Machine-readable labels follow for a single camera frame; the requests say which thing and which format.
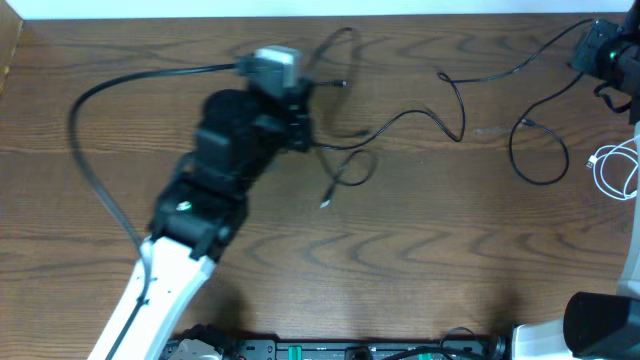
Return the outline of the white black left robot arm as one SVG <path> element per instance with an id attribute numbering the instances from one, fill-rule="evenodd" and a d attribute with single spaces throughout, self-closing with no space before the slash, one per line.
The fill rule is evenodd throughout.
<path id="1" fill-rule="evenodd" d="M 248 216 L 248 191 L 278 152 L 310 147 L 308 77 L 292 86 L 251 80 L 203 105 L 195 149 L 156 200 L 142 257 L 90 353 L 156 359 Z"/>

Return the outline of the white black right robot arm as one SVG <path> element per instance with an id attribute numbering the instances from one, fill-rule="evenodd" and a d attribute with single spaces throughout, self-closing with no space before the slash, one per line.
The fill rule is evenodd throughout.
<path id="1" fill-rule="evenodd" d="M 594 88 L 614 113 L 629 114 L 634 135 L 605 145 L 590 156 L 598 190 L 617 201 L 639 200 L 629 184 L 639 180 L 639 3 L 622 24 L 599 19 L 578 42 L 570 67 L 580 77 L 601 83 Z M 514 328 L 513 360 L 637 359 L 639 357 L 639 212 L 634 212 L 629 251 L 614 295 L 574 294 L 561 319 Z"/>

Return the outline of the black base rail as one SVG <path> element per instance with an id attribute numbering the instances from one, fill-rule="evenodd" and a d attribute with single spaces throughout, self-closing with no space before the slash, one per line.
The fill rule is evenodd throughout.
<path id="1" fill-rule="evenodd" d="M 506 359 L 500 336 L 478 336 L 455 328 L 439 339 L 281 339 L 275 334 L 232 336 L 212 325 L 197 325 L 170 339 L 162 359 L 219 360 L 472 360 Z"/>

